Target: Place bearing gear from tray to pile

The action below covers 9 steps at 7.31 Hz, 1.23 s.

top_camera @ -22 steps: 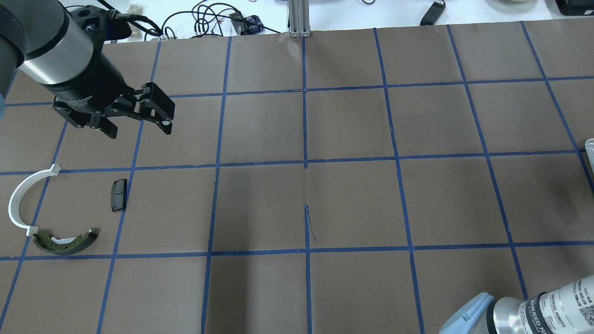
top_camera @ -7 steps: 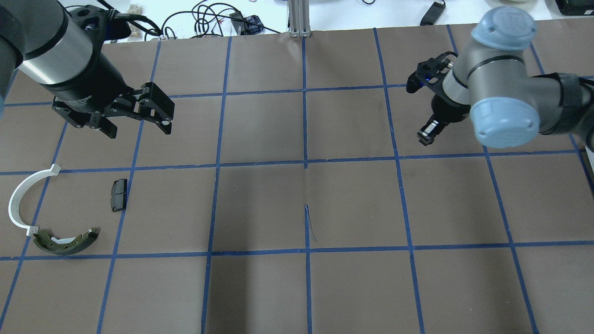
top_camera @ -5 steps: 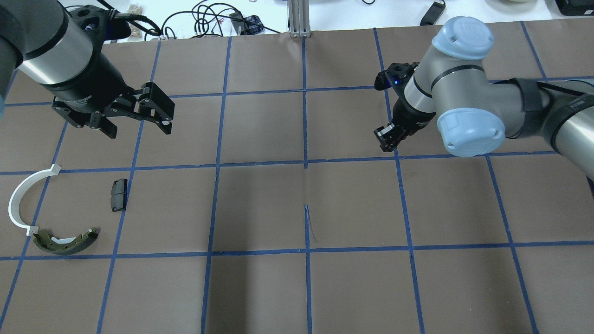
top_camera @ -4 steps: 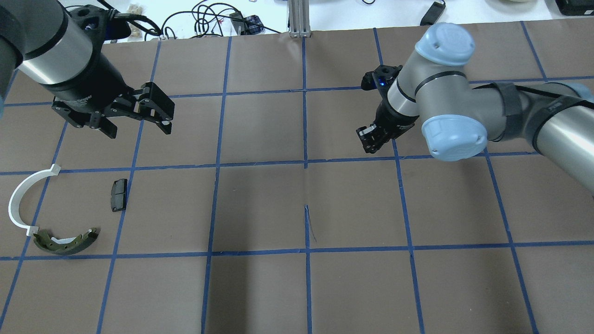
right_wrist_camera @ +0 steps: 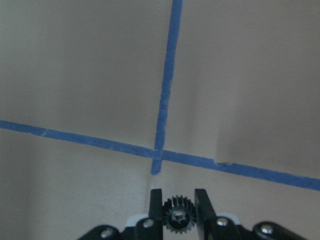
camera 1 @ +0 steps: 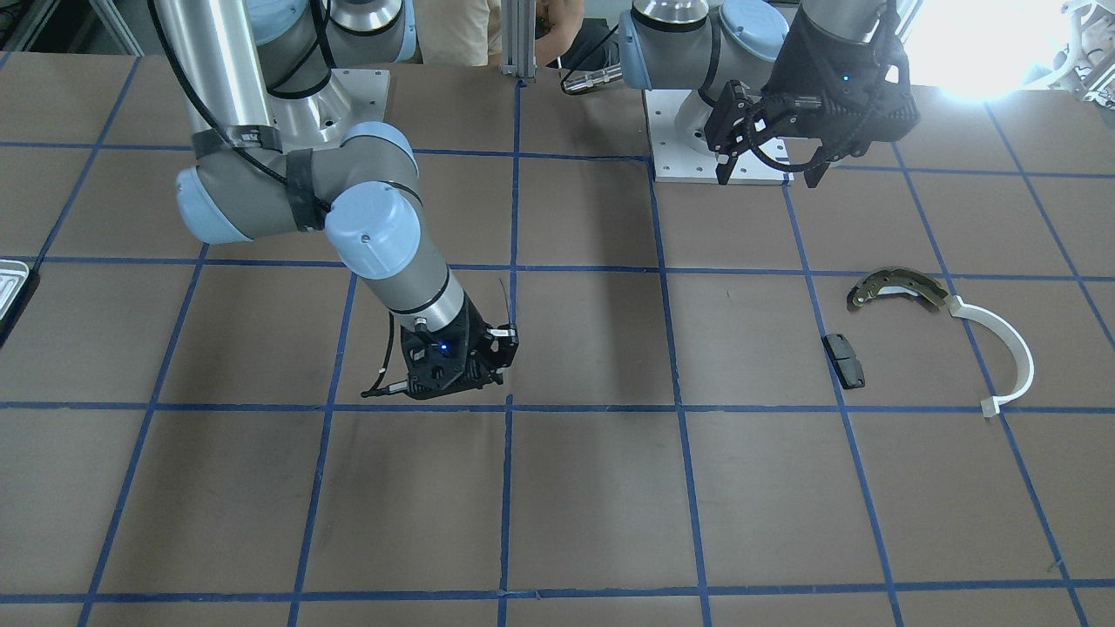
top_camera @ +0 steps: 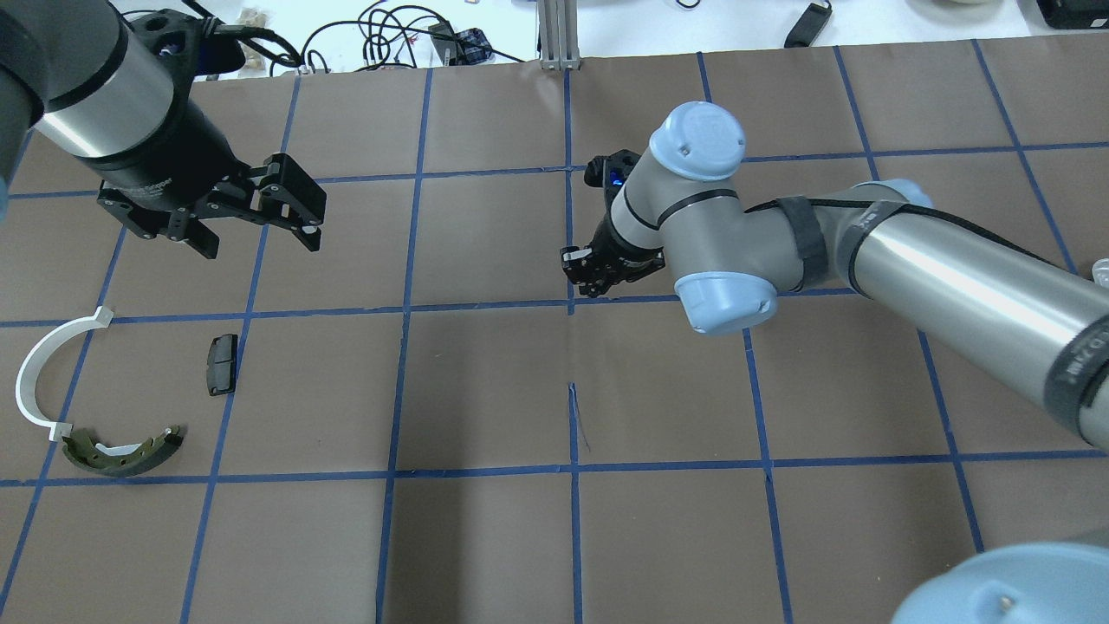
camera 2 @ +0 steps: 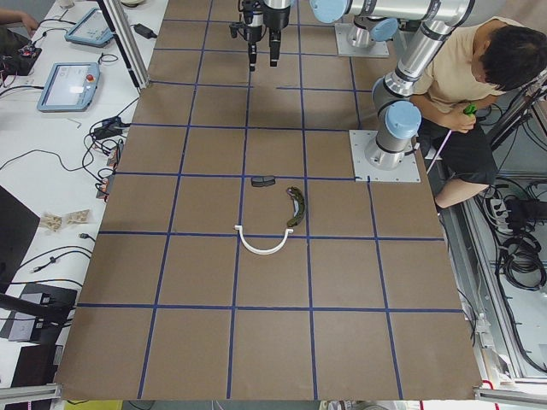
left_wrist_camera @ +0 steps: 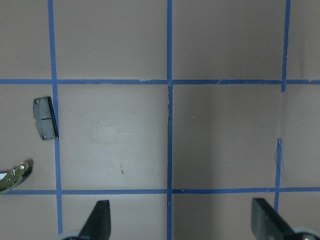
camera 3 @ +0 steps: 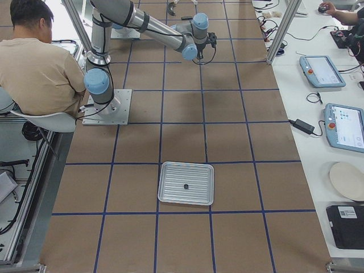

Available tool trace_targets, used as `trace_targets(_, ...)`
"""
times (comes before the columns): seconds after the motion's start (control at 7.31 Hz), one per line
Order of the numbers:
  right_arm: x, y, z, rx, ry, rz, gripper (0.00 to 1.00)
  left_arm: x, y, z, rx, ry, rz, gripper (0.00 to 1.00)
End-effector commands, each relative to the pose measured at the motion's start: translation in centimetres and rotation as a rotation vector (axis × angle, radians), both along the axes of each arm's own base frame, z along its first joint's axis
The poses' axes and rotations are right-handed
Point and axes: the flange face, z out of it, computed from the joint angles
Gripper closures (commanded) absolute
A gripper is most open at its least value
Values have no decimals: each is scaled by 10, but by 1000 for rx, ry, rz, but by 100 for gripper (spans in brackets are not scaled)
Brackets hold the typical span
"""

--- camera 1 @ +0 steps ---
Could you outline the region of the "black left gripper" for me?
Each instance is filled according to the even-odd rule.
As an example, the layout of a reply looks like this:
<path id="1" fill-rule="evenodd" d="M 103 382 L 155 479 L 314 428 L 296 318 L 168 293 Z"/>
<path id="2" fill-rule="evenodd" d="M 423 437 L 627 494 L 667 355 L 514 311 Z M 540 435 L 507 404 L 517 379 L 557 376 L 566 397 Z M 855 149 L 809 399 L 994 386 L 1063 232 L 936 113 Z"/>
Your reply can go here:
<path id="1" fill-rule="evenodd" d="M 780 165 L 762 151 L 772 138 L 820 139 L 806 163 L 808 189 L 820 186 L 832 163 L 860 158 L 874 142 L 903 139 L 921 120 L 909 83 L 909 59 L 899 17 L 869 17 L 875 32 L 837 35 L 820 17 L 797 17 L 757 99 L 730 80 L 714 100 L 702 135 L 716 155 L 716 179 L 726 186 L 741 154 Z"/>

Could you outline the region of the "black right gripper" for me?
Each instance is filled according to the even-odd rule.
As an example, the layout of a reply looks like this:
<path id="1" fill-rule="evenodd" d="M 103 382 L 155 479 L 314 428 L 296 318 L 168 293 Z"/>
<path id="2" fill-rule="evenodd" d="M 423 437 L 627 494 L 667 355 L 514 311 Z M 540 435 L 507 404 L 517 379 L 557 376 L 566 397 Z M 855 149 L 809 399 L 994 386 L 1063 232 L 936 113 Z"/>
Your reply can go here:
<path id="1" fill-rule="evenodd" d="M 465 297 L 460 314 L 435 332 L 423 324 L 414 332 L 403 327 L 401 346 L 408 370 L 403 393 L 414 401 L 429 401 L 484 388 L 489 382 L 502 384 L 517 353 L 518 334 L 512 324 L 486 324 Z"/>

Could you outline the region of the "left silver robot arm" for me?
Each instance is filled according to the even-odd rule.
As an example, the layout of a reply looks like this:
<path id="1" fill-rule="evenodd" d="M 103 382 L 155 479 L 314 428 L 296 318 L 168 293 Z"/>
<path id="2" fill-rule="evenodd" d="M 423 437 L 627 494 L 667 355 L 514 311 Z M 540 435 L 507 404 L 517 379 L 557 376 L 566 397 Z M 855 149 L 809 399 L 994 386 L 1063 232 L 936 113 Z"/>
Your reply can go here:
<path id="1" fill-rule="evenodd" d="M 618 21 L 628 86 L 688 91 L 677 131 L 726 185 L 753 155 L 811 189 L 833 163 L 903 139 L 921 119 L 900 33 L 908 1 L 634 1 Z"/>

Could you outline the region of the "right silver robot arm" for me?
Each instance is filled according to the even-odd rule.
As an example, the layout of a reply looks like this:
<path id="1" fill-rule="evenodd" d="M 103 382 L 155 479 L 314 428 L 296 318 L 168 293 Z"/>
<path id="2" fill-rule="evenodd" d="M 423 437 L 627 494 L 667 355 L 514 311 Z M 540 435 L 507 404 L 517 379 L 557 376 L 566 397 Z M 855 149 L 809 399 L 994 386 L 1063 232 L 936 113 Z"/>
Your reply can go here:
<path id="1" fill-rule="evenodd" d="M 152 1 L 190 100 L 195 166 L 180 215 L 209 245 L 322 232 L 399 325 L 414 401 L 504 382 L 511 324 L 486 324 L 423 218 L 401 131 L 370 118 L 352 80 L 416 51 L 410 1 Z"/>

